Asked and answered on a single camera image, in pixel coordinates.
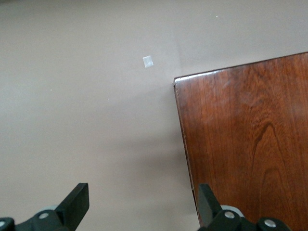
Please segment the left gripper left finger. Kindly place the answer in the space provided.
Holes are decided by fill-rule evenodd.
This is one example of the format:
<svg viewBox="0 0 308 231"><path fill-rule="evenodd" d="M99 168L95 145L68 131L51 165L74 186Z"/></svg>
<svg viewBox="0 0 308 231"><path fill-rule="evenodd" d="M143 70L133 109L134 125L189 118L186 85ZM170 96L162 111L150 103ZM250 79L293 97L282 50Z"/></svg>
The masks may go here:
<svg viewBox="0 0 308 231"><path fill-rule="evenodd" d="M89 185L79 183L54 210L38 212L14 231L76 231L89 207Z"/></svg>

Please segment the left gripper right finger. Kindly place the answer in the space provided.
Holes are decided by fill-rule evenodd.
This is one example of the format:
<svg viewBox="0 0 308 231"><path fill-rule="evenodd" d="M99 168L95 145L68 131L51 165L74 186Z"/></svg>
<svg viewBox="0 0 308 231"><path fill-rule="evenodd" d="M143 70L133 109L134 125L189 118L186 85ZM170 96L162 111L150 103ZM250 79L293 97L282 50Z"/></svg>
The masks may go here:
<svg viewBox="0 0 308 231"><path fill-rule="evenodd" d="M221 205L208 184L199 184L197 211L201 221L198 231L292 231L276 218L250 222L238 208Z"/></svg>

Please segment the dark brown wooden cabinet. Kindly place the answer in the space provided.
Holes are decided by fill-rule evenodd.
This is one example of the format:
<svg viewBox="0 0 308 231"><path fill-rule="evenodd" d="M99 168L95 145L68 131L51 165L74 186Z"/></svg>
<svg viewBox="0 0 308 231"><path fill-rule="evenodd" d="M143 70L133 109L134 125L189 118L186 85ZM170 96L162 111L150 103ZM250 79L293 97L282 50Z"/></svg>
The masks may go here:
<svg viewBox="0 0 308 231"><path fill-rule="evenodd" d="M308 231L308 52L178 77L192 193Z"/></svg>

